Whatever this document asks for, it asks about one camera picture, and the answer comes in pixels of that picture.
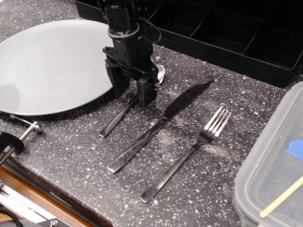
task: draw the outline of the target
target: black tray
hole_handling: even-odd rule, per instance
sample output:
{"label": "black tray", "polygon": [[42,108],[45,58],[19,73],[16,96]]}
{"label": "black tray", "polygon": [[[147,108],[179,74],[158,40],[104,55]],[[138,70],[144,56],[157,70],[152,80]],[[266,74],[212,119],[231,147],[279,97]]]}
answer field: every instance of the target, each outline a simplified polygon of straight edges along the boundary
{"label": "black tray", "polygon": [[[286,87],[303,55],[303,0],[149,0],[158,43]],[[96,0],[76,0],[79,15],[106,23]]]}

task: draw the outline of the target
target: fork tines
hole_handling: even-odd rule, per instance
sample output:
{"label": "fork tines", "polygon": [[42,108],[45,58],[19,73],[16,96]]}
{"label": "fork tines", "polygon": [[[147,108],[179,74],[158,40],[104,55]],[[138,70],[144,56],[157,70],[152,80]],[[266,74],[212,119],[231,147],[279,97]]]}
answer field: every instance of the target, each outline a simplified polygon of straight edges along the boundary
{"label": "fork tines", "polygon": [[214,114],[214,116],[211,118],[211,120],[207,123],[207,125],[204,127],[204,130],[214,133],[214,135],[217,137],[225,127],[228,119],[231,116],[231,112],[228,112],[227,110],[223,109],[222,106],[217,110],[217,112]]}

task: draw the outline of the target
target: screw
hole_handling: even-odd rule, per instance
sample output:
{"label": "screw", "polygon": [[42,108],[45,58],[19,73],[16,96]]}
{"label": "screw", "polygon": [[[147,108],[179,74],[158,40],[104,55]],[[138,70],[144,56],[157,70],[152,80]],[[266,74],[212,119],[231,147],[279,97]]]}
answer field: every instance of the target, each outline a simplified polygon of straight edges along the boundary
{"label": "screw", "polygon": [[58,225],[58,221],[57,220],[52,220],[51,221],[51,227],[56,227]]}

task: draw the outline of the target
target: black clamp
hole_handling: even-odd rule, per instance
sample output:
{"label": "black clamp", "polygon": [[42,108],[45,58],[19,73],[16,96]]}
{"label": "black clamp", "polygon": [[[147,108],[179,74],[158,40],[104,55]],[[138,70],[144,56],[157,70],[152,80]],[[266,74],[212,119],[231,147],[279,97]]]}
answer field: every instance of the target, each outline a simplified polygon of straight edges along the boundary
{"label": "black clamp", "polygon": [[10,115],[11,119],[17,119],[19,121],[24,122],[29,125],[29,128],[25,131],[25,133],[20,137],[16,137],[9,133],[0,131],[0,154],[4,152],[7,147],[11,147],[1,158],[0,158],[0,166],[10,157],[12,153],[15,151],[19,152],[23,149],[24,143],[23,141],[29,136],[32,131],[36,131],[38,133],[42,133],[42,127],[38,122],[28,122],[21,118],[18,118],[14,115]]}

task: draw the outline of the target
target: granite countertop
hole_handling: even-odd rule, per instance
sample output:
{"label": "granite countertop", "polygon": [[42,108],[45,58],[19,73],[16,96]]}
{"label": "granite countertop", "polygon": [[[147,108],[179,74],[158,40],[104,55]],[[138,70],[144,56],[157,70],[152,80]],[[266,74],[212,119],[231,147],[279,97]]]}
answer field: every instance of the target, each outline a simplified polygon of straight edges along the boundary
{"label": "granite countertop", "polygon": [[[80,19],[72,0],[0,2],[0,42],[29,27]],[[25,117],[42,124],[26,149],[10,163],[99,225],[236,227],[234,179],[285,93],[279,88],[170,49],[154,46],[152,60],[166,69],[158,98],[136,105],[106,138],[97,133],[136,93],[135,83],[118,97],[111,93],[64,113]],[[164,109],[202,77],[214,83],[148,142],[120,172],[106,165],[153,126]],[[220,137],[201,146],[147,204],[139,196],[196,141],[220,106],[232,111]],[[0,113],[0,130],[20,136],[25,128]]]}

